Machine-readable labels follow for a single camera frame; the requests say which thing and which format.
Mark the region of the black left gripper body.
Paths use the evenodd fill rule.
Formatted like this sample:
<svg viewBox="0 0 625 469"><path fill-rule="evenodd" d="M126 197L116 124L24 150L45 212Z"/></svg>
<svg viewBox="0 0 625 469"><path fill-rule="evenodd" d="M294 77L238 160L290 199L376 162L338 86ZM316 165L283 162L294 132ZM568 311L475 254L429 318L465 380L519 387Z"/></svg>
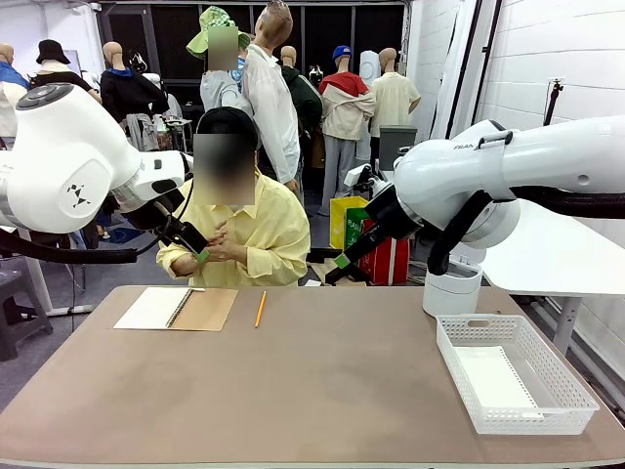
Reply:
<svg viewBox="0 0 625 469"><path fill-rule="evenodd" d="M184 201L185 198L178 189L149 201L140 200L136 195L119 193L120 211L134 228L166 235L180 235L185 231L185 223L174 216L174 212Z"/></svg>

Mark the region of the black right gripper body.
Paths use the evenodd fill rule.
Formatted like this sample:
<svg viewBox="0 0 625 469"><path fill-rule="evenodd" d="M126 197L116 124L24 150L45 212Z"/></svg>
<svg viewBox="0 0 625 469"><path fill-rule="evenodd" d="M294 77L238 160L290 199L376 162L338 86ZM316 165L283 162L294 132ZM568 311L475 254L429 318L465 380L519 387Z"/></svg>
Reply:
<svg viewBox="0 0 625 469"><path fill-rule="evenodd" d="M399 200L393 184L374 195L364 210L374 222L371 230L376 240L404 239L423 227L420 219Z"/></svg>

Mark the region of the person right hand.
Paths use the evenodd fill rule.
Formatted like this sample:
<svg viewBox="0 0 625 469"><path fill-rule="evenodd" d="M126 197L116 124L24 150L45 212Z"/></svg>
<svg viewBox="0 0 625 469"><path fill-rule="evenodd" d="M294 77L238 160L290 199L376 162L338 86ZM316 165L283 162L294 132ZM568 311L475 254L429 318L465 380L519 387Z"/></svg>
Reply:
<svg viewBox="0 0 625 469"><path fill-rule="evenodd" d="M221 222L214 232L207 238L206 246L203 248L203 252L209 253L209 248L221 244L227 236L228 229L226 227L227 221Z"/></svg>

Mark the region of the person left hand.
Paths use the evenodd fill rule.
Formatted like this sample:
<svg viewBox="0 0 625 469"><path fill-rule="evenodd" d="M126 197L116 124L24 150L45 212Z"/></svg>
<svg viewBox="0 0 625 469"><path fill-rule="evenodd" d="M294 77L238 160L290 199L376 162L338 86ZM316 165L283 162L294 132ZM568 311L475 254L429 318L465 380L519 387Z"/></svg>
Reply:
<svg viewBox="0 0 625 469"><path fill-rule="evenodd" d="M210 262L235 261L247 265L247 247L233 241L223 239L217 244L208 247Z"/></svg>

